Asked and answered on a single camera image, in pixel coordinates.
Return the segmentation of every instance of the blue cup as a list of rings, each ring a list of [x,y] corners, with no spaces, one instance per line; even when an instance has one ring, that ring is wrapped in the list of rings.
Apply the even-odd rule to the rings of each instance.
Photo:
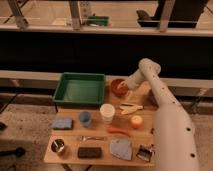
[[[79,113],[79,120],[84,127],[88,127],[92,122],[92,113],[82,111]]]

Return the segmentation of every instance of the grey cloth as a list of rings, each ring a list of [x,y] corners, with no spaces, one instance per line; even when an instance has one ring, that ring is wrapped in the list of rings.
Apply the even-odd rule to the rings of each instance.
[[[57,117],[52,124],[55,130],[70,130],[73,126],[73,120],[69,117]]]
[[[127,139],[116,139],[110,142],[110,153],[123,160],[132,159],[131,142]]]

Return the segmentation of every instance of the carrot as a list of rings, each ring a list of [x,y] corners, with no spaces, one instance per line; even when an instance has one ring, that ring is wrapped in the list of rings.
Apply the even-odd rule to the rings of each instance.
[[[120,134],[124,134],[128,137],[131,137],[131,135],[128,131],[126,131],[125,129],[118,128],[118,127],[109,126],[109,127],[107,127],[106,131],[109,133],[120,133]]]

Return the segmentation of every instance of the small metal pot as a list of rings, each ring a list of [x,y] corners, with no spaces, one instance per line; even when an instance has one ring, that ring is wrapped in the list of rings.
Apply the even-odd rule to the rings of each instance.
[[[65,151],[65,144],[62,139],[56,139],[52,142],[51,150],[58,155],[61,155]]]

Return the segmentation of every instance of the red object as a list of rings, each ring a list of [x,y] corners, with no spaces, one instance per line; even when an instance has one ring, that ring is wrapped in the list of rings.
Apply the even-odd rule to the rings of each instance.
[[[128,137],[131,137],[131,135],[129,134],[129,132],[127,132],[125,129],[121,129],[121,128],[118,128],[118,127],[110,126],[106,130],[109,133],[120,133],[120,134],[127,135]]]
[[[124,96],[128,92],[128,87],[120,87],[118,88],[118,85],[124,81],[124,79],[115,79],[111,82],[111,91],[116,95],[116,96]]]

